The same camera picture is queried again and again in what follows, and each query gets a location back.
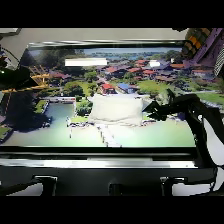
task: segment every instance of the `green water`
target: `green water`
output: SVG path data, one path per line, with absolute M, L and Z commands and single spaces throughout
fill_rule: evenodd
M 187 122 L 158 121 L 143 127 L 109 126 L 116 141 L 123 147 L 194 147 L 194 138 Z
M 49 128 L 30 131 L 28 133 L 14 132 L 3 146 L 67 146 L 67 147 L 104 147 L 96 127 L 73 128 L 69 138 L 70 128 L 66 125 L 66 117 L 73 116 L 72 104 L 50 104 L 46 115 L 53 117 Z
M 73 116 L 72 104 L 50 104 L 46 115 L 53 117 L 49 128 L 28 133 L 14 132 L 4 146 L 64 146 L 64 147 L 105 147 L 100 133 L 94 126 L 70 128 L 66 117 Z M 115 140 L 123 147 L 191 147 L 195 146 L 193 135 L 186 122 L 167 120 L 145 127 L 109 126 Z

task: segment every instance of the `printed aerial photograph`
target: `printed aerial photograph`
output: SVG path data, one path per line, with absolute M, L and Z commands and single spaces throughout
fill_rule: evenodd
M 107 64 L 65 66 L 66 59 L 75 58 L 106 58 Z M 200 64 L 186 69 L 181 48 L 26 50 L 20 64 L 32 75 L 46 74 L 48 88 L 4 94 L 1 146 L 194 147 L 181 114 L 156 121 L 143 112 L 139 125 L 103 125 L 89 119 L 97 107 L 92 99 L 125 95 L 142 99 L 145 105 L 152 100 L 162 104 L 170 89 L 176 96 L 194 93 L 206 105 L 221 111 L 224 107 L 223 81 Z M 131 113 L 122 108 L 120 113 Z M 101 113 L 116 112 L 111 107 Z

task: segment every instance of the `robotic arm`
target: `robotic arm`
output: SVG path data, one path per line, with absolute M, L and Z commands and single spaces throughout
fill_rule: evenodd
M 195 94 L 175 97 L 171 90 L 168 91 L 168 104 L 159 105 L 153 101 L 145 112 L 156 120 L 165 121 L 167 115 L 183 113 L 194 135 L 199 160 L 196 165 L 214 168 L 214 178 L 211 180 L 189 183 L 185 179 L 168 178 L 163 183 L 167 195 L 197 195 L 217 191 L 224 182 L 224 125 L 218 108 L 209 108 L 200 102 Z

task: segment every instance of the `white floor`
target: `white floor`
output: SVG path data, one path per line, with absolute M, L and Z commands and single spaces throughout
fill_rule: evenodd
M 28 43 L 71 40 L 185 39 L 187 30 L 171 28 L 22 28 L 16 36 L 4 37 L 0 44 L 21 58 Z

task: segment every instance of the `folded white towel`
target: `folded white towel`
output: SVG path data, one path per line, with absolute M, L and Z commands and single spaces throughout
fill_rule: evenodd
M 98 124 L 141 125 L 142 99 L 95 95 L 89 122 Z

